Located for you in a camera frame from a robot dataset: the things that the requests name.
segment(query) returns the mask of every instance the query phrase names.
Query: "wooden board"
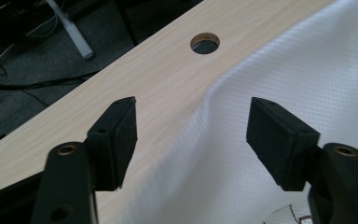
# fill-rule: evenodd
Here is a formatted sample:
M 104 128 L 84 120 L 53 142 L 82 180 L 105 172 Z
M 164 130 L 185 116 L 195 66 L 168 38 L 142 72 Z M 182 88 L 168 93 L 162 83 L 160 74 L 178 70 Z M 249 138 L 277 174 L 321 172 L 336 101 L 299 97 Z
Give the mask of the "wooden board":
M 131 165 L 136 174 L 172 143 L 218 77 L 331 2 L 204 0 L 0 141 L 0 189 L 40 172 L 58 144 L 83 141 L 104 110 L 128 96 L 137 98 L 136 154 L 143 159 Z M 191 50 L 192 37 L 203 32 L 219 37 L 216 52 Z

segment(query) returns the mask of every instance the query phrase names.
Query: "floor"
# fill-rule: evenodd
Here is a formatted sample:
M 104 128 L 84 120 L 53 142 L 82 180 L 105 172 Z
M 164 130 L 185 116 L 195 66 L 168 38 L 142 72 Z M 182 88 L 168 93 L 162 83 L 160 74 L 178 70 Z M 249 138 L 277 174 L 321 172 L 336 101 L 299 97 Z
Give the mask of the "floor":
M 142 35 L 157 31 L 199 2 L 154 0 L 127 12 L 134 33 Z M 63 9 L 89 42 L 94 58 L 83 60 L 60 22 L 52 19 L 2 55 L 0 65 L 7 74 L 0 77 L 1 85 L 28 85 L 93 73 L 134 47 L 113 0 L 73 1 Z M 77 85 L 0 91 L 0 136 L 13 132 Z

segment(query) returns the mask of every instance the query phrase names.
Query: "white fabric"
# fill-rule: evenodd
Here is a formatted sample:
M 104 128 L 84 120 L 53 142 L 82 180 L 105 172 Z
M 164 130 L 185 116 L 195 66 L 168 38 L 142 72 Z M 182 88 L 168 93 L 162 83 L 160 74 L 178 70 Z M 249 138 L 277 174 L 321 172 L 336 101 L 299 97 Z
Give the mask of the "white fabric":
M 112 210 L 116 223 L 296 223 L 289 204 L 309 215 L 308 193 L 283 192 L 246 143 L 253 96 L 303 119 L 321 147 L 358 148 L 358 0 L 334 2 L 214 83 L 174 147 Z

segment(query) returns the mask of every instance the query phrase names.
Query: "round hole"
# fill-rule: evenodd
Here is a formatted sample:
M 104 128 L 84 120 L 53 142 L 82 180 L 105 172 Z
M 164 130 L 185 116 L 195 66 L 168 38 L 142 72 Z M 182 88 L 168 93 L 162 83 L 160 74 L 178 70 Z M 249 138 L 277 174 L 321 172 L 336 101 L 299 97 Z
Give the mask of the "round hole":
M 343 156 L 349 156 L 349 157 L 355 157 L 356 152 L 353 151 L 353 149 L 348 148 L 348 147 L 335 147 L 334 150 L 338 153 L 341 154 Z
M 58 154 L 60 156 L 66 156 L 66 155 L 70 155 L 72 153 L 74 153 L 76 151 L 76 148 L 74 146 L 66 146 L 66 147 L 62 147 L 58 150 Z
M 217 35 L 211 33 L 202 33 L 191 39 L 190 47 L 198 54 L 210 54 L 220 46 L 220 40 Z
M 58 221 L 62 221 L 66 218 L 69 217 L 69 215 L 71 214 L 72 212 L 72 208 L 70 206 L 61 206 L 57 209 L 55 209 L 51 215 L 50 215 L 50 219 L 51 221 L 54 221 L 54 222 L 58 222 Z

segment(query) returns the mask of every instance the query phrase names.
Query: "black clamp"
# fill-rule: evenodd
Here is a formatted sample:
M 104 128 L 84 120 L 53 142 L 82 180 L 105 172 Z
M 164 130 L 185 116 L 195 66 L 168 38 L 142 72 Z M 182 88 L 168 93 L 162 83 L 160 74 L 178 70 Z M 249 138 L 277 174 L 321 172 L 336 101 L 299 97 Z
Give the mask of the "black clamp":
M 315 224 L 358 223 L 358 149 L 330 143 L 280 105 L 253 98 L 246 139 L 277 185 L 302 191 Z

